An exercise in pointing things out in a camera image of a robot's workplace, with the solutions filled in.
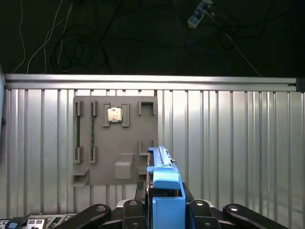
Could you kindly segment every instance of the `wire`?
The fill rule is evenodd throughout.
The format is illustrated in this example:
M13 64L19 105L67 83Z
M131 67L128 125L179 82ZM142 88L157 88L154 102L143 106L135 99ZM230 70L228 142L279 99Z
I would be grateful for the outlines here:
M208 13L206 12L206 14L212 19L212 21L216 24L215 19ZM240 55L244 58L244 60L250 65L250 67L260 76L262 77L262 75L252 66L252 64L247 60L247 58L243 55L243 53L240 51L240 49L237 47L236 43L232 40L232 38L225 33L225 35L229 38L229 40L234 44L235 48L238 50L238 52L240 53Z
M20 9L21 9L21 19L20 19L20 24L19 24L19 34L20 34L21 43L22 43L22 47L23 47L23 60L22 60L22 62L15 68L15 70L13 70L12 73L15 73L15 71L23 65L23 63L25 62L25 59L26 59L25 46L24 46L24 41L23 41L23 37L22 37L22 33L21 33L21 26L22 26L22 22L23 22L23 6L22 6L22 0L20 0Z
M29 73L29 68L30 68L30 63L31 63L31 60L34 58L34 56L42 49L44 48L45 49L45 45L50 41L51 39L51 36L53 34L53 29L54 29L54 25L55 25L55 22L56 22L56 19L57 19L57 15L58 15L58 12L59 10L61 9L61 4L62 4L63 0L61 0L61 2L59 3L59 7L55 13L55 17L54 17L54 21L53 21L53 25L52 25L52 28L51 28L51 33L50 33L50 36L48 37L47 41L31 56L29 62L28 62L28 68L27 68L27 74Z
M230 75L229 65L221 54L219 54L218 52L216 52L212 49L207 50L207 49L204 49L202 47L199 47L196 44L194 44L194 42L190 42L189 40L187 40L187 36L182 32L182 28L181 28L181 25L179 23L179 9L178 9L178 5L176 4L175 0L174 0L174 5L175 5L175 12L176 12L175 15L176 15L176 22L177 22L178 30L179 30L179 33L182 35L184 42L187 45L193 45L194 48L198 49L199 51L201 51L203 53L209 53L209 54L212 54L212 55L218 57L219 59L221 59L222 62L224 63L224 65L225 65L227 75Z
M68 24L68 20L69 20L69 16L70 16L70 13L72 11L72 7L73 7L73 2L71 2L70 4L70 8L69 8L69 11L68 11L68 15L67 15L67 20L66 20L66 23L65 23L65 26L63 28L63 31L62 31L62 34L65 33L66 31L66 28L67 28L67 24ZM61 49L60 49L60 52L59 52L59 55L58 55L58 59L57 59L57 64L59 65L59 62L60 62L60 58L61 58L61 51L62 51L62 40L61 40Z
M113 73L103 41L123 2L124 0L120 0L105 30L102 31L98 23L99 11L97 10L98 2L96 1L93 12L95 28L79 24L66 29L54 47L51 56L52 66L62 71L68 71L72 67L100 69L106 65L109 72ZM64 57L62 58L62 63L59 63L59 61L56 61L56 56L61 54L62 49ZM103 56L102 62L99 61L100 55Z
M168 5L150 6L147 8L136 8L136 9L132 9L132 10L125 10L122 12L118 12L115 15L115 18L123 17L126 15L138 13L138 12L154 11L154 10L171 10L171 9L172 9L171 6L168 6Z

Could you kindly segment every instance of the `gray plastic block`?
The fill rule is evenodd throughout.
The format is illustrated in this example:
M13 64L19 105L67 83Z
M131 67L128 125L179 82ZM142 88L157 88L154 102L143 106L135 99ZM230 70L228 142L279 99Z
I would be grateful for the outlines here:
M115 179L130 179L132 176L133 154L120 154L115 163Z
M76 96L73 104L74 186L135 184L146 175L158 139L156 97Z

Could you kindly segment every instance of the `button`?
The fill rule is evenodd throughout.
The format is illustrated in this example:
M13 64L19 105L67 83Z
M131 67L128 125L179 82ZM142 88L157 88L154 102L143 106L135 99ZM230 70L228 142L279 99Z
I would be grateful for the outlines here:
M17 228L18 223L10 223L9 228Z

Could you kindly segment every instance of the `black cable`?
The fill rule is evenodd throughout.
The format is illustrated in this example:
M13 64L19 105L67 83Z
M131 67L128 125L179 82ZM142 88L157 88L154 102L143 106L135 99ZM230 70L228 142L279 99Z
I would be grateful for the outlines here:
M106 52L105 47L103 46L103 41L105 39L105 37L108 35L109 30L112 26L112 23L114 21L115 18L118 17L122 17L122 16L126 16L126 15L130 15L133 13L138 13L139 11L151 11L151 10L169 10L171 7L171 5L166 6L166 5L162 5L162 6L150 6L150 7L146 7L146 8L139 8L139 9L131 9L131 10L125 10L125 11L121 11L120 12L120 8L123 4L124 0L120 0L116 10L113 13L113 16L111 17L108 25L106 26L105 30L102 31L101 27L99 25L99 7L98 7L98 1L95 2L95 10L94 10L94 24L96 29L92 29L89 28L85 25L76 25L73 27L70 27L69 29L66 30L66 32L62 35L62 37L59 39L58 43L56 44L52 57L51 57L51 63L54 67L59 67L60 69L64 69L67 70L73 66L81 66L83 68L88 68L88 69L99 69L101 67L103 67L104 65L107 66L107 68L109 69L109 71L111 73L113 73L111 66L110 66L110 62L108 59L108 55ZM212 40L212 44L211 46L209 46L207 48L207 50L209 50L210 48L212 48L215 44L216 40L219 40L220 45L224 48L224 49L231 49L234 47L234 43L235 43L235 39L252 39L252 38L258 38L260 37L265 29L265 26L268 22L276 20L282 16L284 16L285 14L287 14L289 11L291 11L292 9L294 9L296 6L298 6L301 2L303 2L303 0L300 0L298 3L296 3L295 5L293 5L291 8L289 8L288 10L280 13L279 15L268 19L268 16L270 14L270 11L273 9L275 3L267 10L264 21L261 23L256 23L256 24L251 24L251 25L241 25L240 22L232 17L228 17L228 19L226 20L222 20L220 17L218 17L217 15L215 16L215 19L219 20L218 24L214 24L214 23L204 23L204 24L200 24L201 26L205 26L205 25L212 25L212 26L216 26L218 28L218 32L214 35L215 38ZM255 27L255 26L259 26L259 25L263 25L261 32L257 35L257 36L238 36L238 33L241 31L241 29L243 28L251 28L251 27ZM87 28L87 34L86 35L81 35L78 33L73 33L71 32L71 30L74 27L84 27ZM224 32L226 34L228 34L234 41L233 46L225 46L224 42L223 42L223 34ZM125 40L125 41L130 41L130 42L139 42L139 43L143 43L143 44L147 44L150 46L154 46L154 47L159 47L159 48L163 48L163 49L185 49L186 52L188 52L189 55L194 56L194 57L203 57L205 55L205 53L201 56L198 56L194 53L192 53L192 47L195 46L196 44L200 44L202 42L204 42L206 40L205 39L200 39L200 41L194 42L192 44L187 44L184 40L184 45L183 46L169 46L169 45L163 45L163 44L157 44L157 43L153 43L153 42L148 42L148 41L143 41L137 38L115 38L118 40ZM61 41L63 41L65 43L64 47L64 56L65 56L65 65L64 64L60 64L58 65L56 62L56 55L58 55L58 51L59 51L59 47L61 44ZM93 64L92 61L94 59L98 59L96 58L96 53L98 52L99 55L103 56L103 62L99 62L99 64ZM84 59L83 55L87 52L87 59Z
M125 10L122 12L118 12L115 16L115 18L123 17L126 15L139 13L139 12L146 12L146 11L154 11L154 10L171 10L172 8L168 5L160 5L160 6L151 6L146 8L136 8L132 10Z
M57 57L61 42L65 58L62 58L58 64ZM101 59L101 56L104 61L94 63L94 60ZM95 29L86 25L74 25L69 27L57 41L51 55L51 64L65 71L69 71L72 67L100 69L107 64L107 54Z
M108 34L108 32L109 32L109 30L110 30L110 28L111 28L111 25L112 25L112 23L113 23L113 21L114 21L114 19L115 19L115 15L120 11L121 6L123 5L123 3L124 3L124 0L120 0L120 2L119 2L119 4L118 4L117 8L115 9L115 11L114 11L114 13L113 13L113 15L112 15L112 17L111 17L109 23L108 23L108 25L107 25L106 28L105 28L104 34L102 35L102 37L101 37L101 39L100 39L101 42L103 42L103 40L104 40L105 37L107 36L107 34Z

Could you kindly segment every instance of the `white cable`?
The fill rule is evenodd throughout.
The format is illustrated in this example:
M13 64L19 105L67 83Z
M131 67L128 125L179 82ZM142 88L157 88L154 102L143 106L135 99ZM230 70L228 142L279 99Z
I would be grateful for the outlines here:
M68 20L69 20L69 16L70 16L70 13L71 13L71 10L72 10L72 6L73 6L73 3L70 4L70 7L69 7L69 10L68 10L68 14L67 16L65 17L66 18L66 23L65 23L65 26L63 28L63 34L65 33L66 31L66 28L67 28L67 24L68 24ZM46 39L45 39L45 42L47 41L47 38L48 38L48 35L49 33L52 31L52 29L50 29L47 33L47 36L46 36ZM61 50L60 50L60 53L59 53L59 56L58 56L58 64L59 64L59 59L61 57L61 51L62 51L62 40L61 40ZM46 73L47 71L47 54L46 54L46 46L43 47L43 52L44 52L44 73Z
M51 39L51 36L52 36L52 33L53 33L53 29L54 29L54 25L55 25L55 22L56 22L56 19L57 19L57 14L59 12L59 10L61 9L61 4L62 4L63 0L61 0L59 6L58 6L58 9L56 11L56 14L55 14L55 17L54 17L54 21L53 21L53 25L52 25L52 28L51 28L51 34L50 36L48 37L48 40L32 55L32 57L30 58L29 62L28 62L28 68L27 68L27 74L29 73L29 68L30 68L30 63L32 61L32 59L34 58L34 56L50 41Z
M209 15L209 17L212 19L212 21L216 24L216 21L215 21L215 19L207 12L207 11L205 11L205 13L207 14L207 15ZM262 77L262 75L252 66L252 64L247 60L247 58L243 55L243 53L239 50L239 48L237 47L237 45L235 44L235 42L232 40L232 38L228 35L228 34L226 34L225 32L224 32L224 34L230 39L230 41L232 42L232 44L235 46L235 48L238 50L238 52L240 53L240 55L244 58L244 60L250 65L250 67L260 76L260 77Z
M23 63L25 62L25 46L24 46L24 41L23 41L23 37L22 37L22 33L21 33L21 26L22 26L22 22L23 22L23 6L22 6L22 0L20 0L20 8L21 8L21 19L20 19L20 24L19 24L19 34L20 34L20 38L21 38L21 43L22 43L22 47L23 47L23 60L22 62L15 68L15 70L12 73L15 73L15 71L17 69L20 68L21 65L23 65Z
M67 15L67 20L66 20L65 26L64 26L64 28L63 28L62 34L64 34L65 31L66 31L66 28L67 28L67 24L68 24L68 20L69 20L69 16L70 16L72 7L73 7L73 2L70 4L70 8L69 8L68 15ZM58 66L59 66L59 61L60 61L60 58L61 58L61 51L62 51L62 40L61 40L61 49L60 49L60 52L59 52L59 55L58 55L58 59L57 59L57 64L58 64Z

